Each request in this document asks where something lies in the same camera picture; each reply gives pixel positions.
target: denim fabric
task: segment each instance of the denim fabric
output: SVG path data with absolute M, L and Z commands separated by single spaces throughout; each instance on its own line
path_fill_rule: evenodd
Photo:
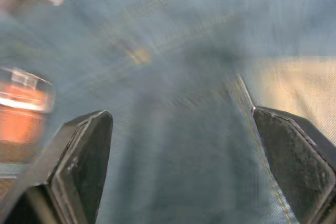
M 332 3 L 37 1 L 1 18 L 0 63 L 57 87 L 46 141 L 76 116 L 112 113 L 97 223 L 296 223 L 236 73 L 257 90 L 261 57 L 332 55 Z

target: yellow stitching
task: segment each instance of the yellow stitching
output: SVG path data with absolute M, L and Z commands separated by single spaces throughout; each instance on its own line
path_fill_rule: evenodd
M 289 218 L 287 209 L 285 208 L 285 206 L 284 206 L 284 204 L 283 204 L 283 202 L 282 202 L 282 199 L 281 199 L 281 197 L 280 197 L 280 193 L 279 193 L 278 189 L 277 189 L 276 186 L 275 186 L 275 181 L 274 181 L 274 179 L 273 179 L 273 177 L 272 177 L 272 174 L 271 174 L 270 170 L 267 168 L 265 159 L 263 158 L 263 155 L 261 154 L 261 148 L 260 148 L 260 145 L 259 145 L 259 143 L 258 143 L 258 141 L 257 141 L 256 132 L 254 131 L 254 129 L 253 129 L 252 125 L 251 125 L 251 120 L 250 120 L 249 116 L 248 116 L 247 113 L 246 113 L 246 109 L 245 109 L 245 107 L 244 107 L 244 105 L 243 105 L 243 103 L 242 103 L 242 101 L 241 101 L 239 95 L 237 94 L 237 89 L 235 89 L 234 93 L 235 93 L 235 97 L 237 98 L 237 100 L 238 100 L 238 102 L 239 102 L 239 106 L 240 106 L 241 109 L 243 110 L 243 113 L 244 113 L 244 115 L 245 115 L 245 117 L 246 117 L 246 119 L 247 119 L 247 121 L 248 121 L 249 128 L 250 128 L 250 130 L 251 130 L 251 132 L 252 132 L 252 134 L 253 134 L 254 142 L 255 142 L 255 144 L 256 144 L 256 147 L 257 147 L 257 151 L 258 151 L 259 157 L 260 157 L 260 159 L 261 159 L 261 163 L 262 163 L 262 165 L 264 166 L 264 169 L 265 169 L 265 171 L 267 172 L 269 179 L 271 180 L 272 187 L 273 187 L 273 189 L 275 190 L 275 192 L 276 192 L 276 194 L 277 194 L 277 198 L 278 198 L 278 201 L 279 201 L 279 203 L 280 203 L 280 206 L 281 206 L 281 208 L 283 209 L 283 211 L 284 211 L 284 213 L 285 213 L 285 216 L 286 216 L 286 219 L 287 219 L 288 223 L 289 223 L 289 224 L 292 224 L 291 221 L 290 221 L 290 218 Z

